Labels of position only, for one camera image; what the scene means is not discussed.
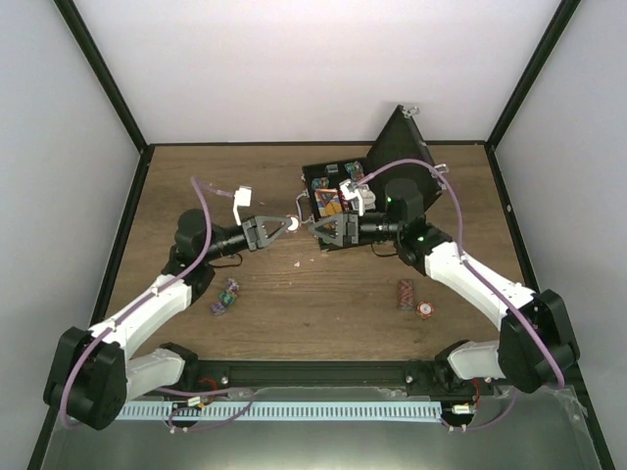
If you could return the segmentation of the black poker set case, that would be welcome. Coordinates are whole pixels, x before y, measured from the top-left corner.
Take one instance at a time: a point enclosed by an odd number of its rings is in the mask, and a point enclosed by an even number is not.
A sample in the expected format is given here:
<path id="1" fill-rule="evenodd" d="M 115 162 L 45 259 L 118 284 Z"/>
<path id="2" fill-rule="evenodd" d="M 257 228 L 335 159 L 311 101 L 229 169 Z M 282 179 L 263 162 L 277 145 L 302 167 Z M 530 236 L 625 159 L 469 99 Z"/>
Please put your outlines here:
<path id="1" fill-rule="evenodd" d="M 312 205 L 312 223 L 320 220 L 314 191 L 335 189 L 350 179 L 344 164 L 358 161 L 364 177 L 356 181 L 361 194 L 376 197 L 374 210 L 360 218 L 359 246 L 390 242 L 407 264 L 416 264 L 451 236 L 426 219 L 426 212 L 447 190 L 447 168 L 437 166 L 411 112 L 398 106 L 366 155 L 303 167 L 303 178 Z M 343 211 L 356 213 L 339 193 Z"/>

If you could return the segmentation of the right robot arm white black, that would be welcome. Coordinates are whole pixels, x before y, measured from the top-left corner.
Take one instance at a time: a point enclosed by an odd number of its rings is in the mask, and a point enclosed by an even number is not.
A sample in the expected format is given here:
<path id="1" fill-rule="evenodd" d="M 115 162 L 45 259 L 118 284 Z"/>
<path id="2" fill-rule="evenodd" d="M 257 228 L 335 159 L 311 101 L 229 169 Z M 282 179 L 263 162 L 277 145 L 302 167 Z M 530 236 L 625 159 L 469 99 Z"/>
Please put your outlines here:
<path id="1" fill-rule="evenodd" d="M 343 211 L 313 223 L 310 231 L 342 249 L 392 243 L 405 265 L 460 295 L 496 327 L 496 341 L 461 340 L 440 352 L 435 381 L 442 392 L 458 394 L 471 379 L 505 379 L 526 394 L 564 386 L 580 353 L 562 297 L 510 281 L 470 256 L 427 221 L 415 182 L 389 181 L 382 212 Z"/>

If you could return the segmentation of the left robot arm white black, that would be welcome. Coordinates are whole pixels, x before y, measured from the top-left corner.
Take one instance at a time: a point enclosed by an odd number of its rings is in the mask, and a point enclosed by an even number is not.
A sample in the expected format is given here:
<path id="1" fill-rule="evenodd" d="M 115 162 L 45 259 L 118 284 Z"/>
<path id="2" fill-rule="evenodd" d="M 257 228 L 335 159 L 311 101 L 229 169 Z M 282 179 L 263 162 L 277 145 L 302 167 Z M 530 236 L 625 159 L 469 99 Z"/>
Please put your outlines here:
<path id="1" fill-rule="evenodd" d="M 199 387 L 198 356 L 190 350 L 166 343 L 144 356 L 136 351 L 205 294 L 214 260 L 262 250 L 298 225 L 290 216 L 257 215 L 220 227 L 207 214 L 192 209 L 179 217 L 169 260 L 144 293 L 89 329 L 61 336 L 43 392 L 61 417 L 102 430 L 149 392 L 170 387 L 187 396 Z"/>

